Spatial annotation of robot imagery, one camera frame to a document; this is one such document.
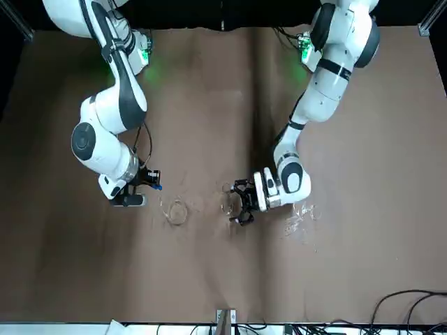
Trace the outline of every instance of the black cable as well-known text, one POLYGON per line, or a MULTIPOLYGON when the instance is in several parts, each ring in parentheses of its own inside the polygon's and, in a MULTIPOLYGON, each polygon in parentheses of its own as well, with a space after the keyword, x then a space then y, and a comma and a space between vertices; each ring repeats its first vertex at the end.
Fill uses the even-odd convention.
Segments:
POLYGON ((267 323, 265 323, 265 321, 264 321, 264 325, 262 325, 261 327, 253 327, 253 326, 247 325, 247 324, 245 324, 244 326, 250 328, 251 330, 263 330, 263 329, 267 328, 267 323))
POLYGON ((189 333, 189 335, 193 335, 194 331, 198 328, 198 325, 196 325, 193 330, 191 330, 191 333, 189 333))
POLYGON ((294 50, 295 49, 295 47, 290 47, 290 46, 288 46, 287 44, 285 44, 284 43, 284 41, 282 40, 282 38, 281 38, 281 35, 279 34, 279 32, 277 31, 277 30, 275 30, 274 28, 273 28, 273 31, 274 31, 274 34, 276 35, 276 37, 278 38, 278 41, 281 43, 281 46, 284 48, 284 49, 286 49, 286 50, 294 50))
MULTIPOLYGON (((145 159, 144 163, 140 166, 140 169, 143 169, 146 166, 147 162, 149 161, 149 159, 152 156, 152 150, 153 150, 152 134, 151 134, 151 132, 149 130, 149 127, 146 124, 146 121, 143 122, 143 125, 145 126, 147 136, 149 137, 149 145, 150 145, 150 147, 149 147, 149 154, 147 155, 147 158, 145 159)), ((135 136, 135 142, 133 143, 133 147, 132 147, 133 154, 137 153, 137 144, 138 144, 138 139, 140 137, 141 127, 142 126, 138 127, 137 135, 135 136)))
POLYGON ((293 40, 297 40, 298 37, 296 35, 292 35, 288 33, 283 27, 275 27, 281 34, 283 34, 285 37, 292 38, 293 40))
POLYGON ((140 131, 141 131, 141 126, 138 127, 137 135, 135 137, 135 142, 133 143, 133 147, 132 147, 133 154, 137 153, 137 143, 138 143, 138 138, 140 137, 140 131))
POLYGON ((420 298, 410 309, 409 318, 411 318, 411 313, 413 313, 414 308, 421 303, 423 300, 427 299, 428 297, 438 296, 438 297, 447 297, 447 292, 440 292, 440 291, 429 291, 429 290, 404 290, 404 291, 398 291, 391 293, 390 295, 386 295, 382 299, 379 300, 379 302, 376 305, 376 308, 374 309, 374 312, 371 316, 371 322, 369 324, 369 332, 372 331, 372 327, 374 325, 374 321, 376 320, 377 312, 379 311, 380 305, 387 300, 388 298, 395 297, 397 295, 404 295, 406 293, 424 293, 426 294, 424 297, 420 298))
POLYGON ((428 329, 428 332, 433 332, 436 328, 439 328, 441 326, 447 326, 447 322, 440 322, 437 325, 433 326, 432 328, 428 329))
POLYGON ((418 301, 415 302, 415 303, 413 304, 413 306, 410 308, 410 310, 409 310, 409 312, 408 312, 408 316, 407 316, 407 318, 406 318, 406 332, 407 332, 408 334, 411 334, 411 332, 410 332, 410 320, 411 320, 411 314, 413 314, 414 309, 416 308, 416 306, 417 306, 419 303, 423 302, 424 300, 426 300, 426 299, 428 299, 428 298, 430 298, 430 297, 433 297, 433 295, 424 295, 422 298, 418 299, 418 301))
POLYGON ((250 327, 245 327, 245 326, 242 326, 242 325, 235 325, 235 330, 237 330, 237 328, 248 329, 249 331, 253 332, 254 334, 259 335, 259 333, 256 330, 254 330, 254 329, 252 329, 250 327))
POLYGON ((287 33, 285 34, 285 32, 280 30, 280 28, 275 27, 272 29, 283 47, 285 47, 286 49, 289 49, 289 50, 298 50, 299 51, 298 46, 293 44, 293 41, 292 41, 292 39, 294 39, 293 37, 289 37, 289 35, 287 33), (288 47, 287 45, 284 44, 283 40, 281 39, 281 35, 283 35, 286 38, 288 44, 291 47, 288 47))
POLYGON ((152 135, 151 135, 151 131, 149 130, 149 127, 146 124, 146 121, 144 121, 143 124, 145 125, 147 136, 149 136, 149 145, 150 145, 149 155, 147 155, 146 161, 143 164, 143 166, 146 166, 147 162, 149 161, 149 159, 152 156, 152 135))
POLYGON ((113 17, 118 21, 119 18, 118 18, 117 15, 115 14, 115 9, 118 8, 117 3, 115 2, 115 0, 109 0, 109 5, 110 5, 110 2, 112 2, 112 3, 115 5, 115 8, 113 8, 112 6, 110 6, 110 7, 112 7, 112 8, 111 8, 111 11, 112 11, 113 17))

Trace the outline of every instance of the metal frame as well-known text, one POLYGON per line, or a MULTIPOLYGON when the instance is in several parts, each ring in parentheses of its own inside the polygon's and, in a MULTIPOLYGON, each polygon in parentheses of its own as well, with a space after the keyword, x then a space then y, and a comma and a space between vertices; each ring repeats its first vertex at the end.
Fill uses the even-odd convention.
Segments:
POLYGON ((422 37, 430 36, 430 28, 446 8, 447 0, 438 0, 432 9, 430 9, 428 14, 423 18, 422 22, 418 24, 419 34, 422 37))
POLYGON ((0 8, 7 17, 15 24, 17 29, 22 33, 25 40, 31 42, 34 37, 34 30, 24 20, 19 11, 8 0, 0 0, 0 8))

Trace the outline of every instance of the green indicator light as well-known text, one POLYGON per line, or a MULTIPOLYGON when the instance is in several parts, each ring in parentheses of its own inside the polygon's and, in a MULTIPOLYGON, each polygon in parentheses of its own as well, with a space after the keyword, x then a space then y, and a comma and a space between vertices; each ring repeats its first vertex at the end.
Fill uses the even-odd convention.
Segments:
POLYGON ((306 64, 309 61, 311 54, 312 54, 312 47, 310 46, 307 49, 301 51, 301 62, 306 64))

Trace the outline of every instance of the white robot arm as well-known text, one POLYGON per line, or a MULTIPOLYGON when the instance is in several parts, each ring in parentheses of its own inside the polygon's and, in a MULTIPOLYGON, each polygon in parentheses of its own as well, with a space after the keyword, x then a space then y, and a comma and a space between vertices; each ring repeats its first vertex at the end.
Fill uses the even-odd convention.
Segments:
POLYGON ((353 68, 366 66, 379 46, 379 28, 369 16, 378 0, 322 2, 310 33, 321 59, 277 137, 273 152, 277 178, 266 167, 254 174, 254 183, 238 180, 232 187, 241 196, 242 211, 231 220, 241 225, 253 221, 252 211, 267 211, 309 196, 311 180, 296 149, 298 137, 308 121, 323 122, 334 114, 353 68))
MULTIPOLYGON (((118 1, 119 5, 127 0, 118 1)), ((130 29, 113 0, 43 0, 52 21, 65 32, 95 38, 115 76, 115 85, 81 104, 80 123, 71 136, 76 158, 100 174, 99 185, 116 205, 140 206, 145 198, 128 186, 160 188, 159 171, 150 171, 117 135, 141 126, 147 101, 137 75, 148 64, 152 41, 130 29)))

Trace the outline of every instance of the power cord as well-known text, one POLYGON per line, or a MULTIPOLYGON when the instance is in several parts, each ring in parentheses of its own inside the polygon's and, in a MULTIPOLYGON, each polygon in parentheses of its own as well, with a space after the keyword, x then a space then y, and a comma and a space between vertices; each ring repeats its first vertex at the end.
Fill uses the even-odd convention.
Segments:
POLYGON ((447 297, 447 292, 442 292, 442 291, 429 291, 429 290, 403 290, 403 291, 398 291, 398 292, 394 292, 391 293, 390 295, 386 295, 385 297, 383 297, 382 299, 379 300, 379 302, 376 305, 376 308, 374 309, 374 312, 372 314, 371 317, 371 322, 369 324, 369 330, 372 331, 372 327, 374 325, 374 321, 376 320, 376 316, 377 316, 377 312, 379 311, 379 307, 382 305, 382 303, 391 298, 391 297, 395 297, 398 295, 405 295, 407 293, 423 293, 425 294, 424 297, 421 297, 417 302, 414 303, 414 305, 410 308, 409 310, 409 314, 408 317, 406 319, 406 331, 408 334, 411 334, 410 332, 410 320, 411 320, 411 314, 413 313, 415 307, 423 302, 424 300, 430 298, 430 297, 447 297))

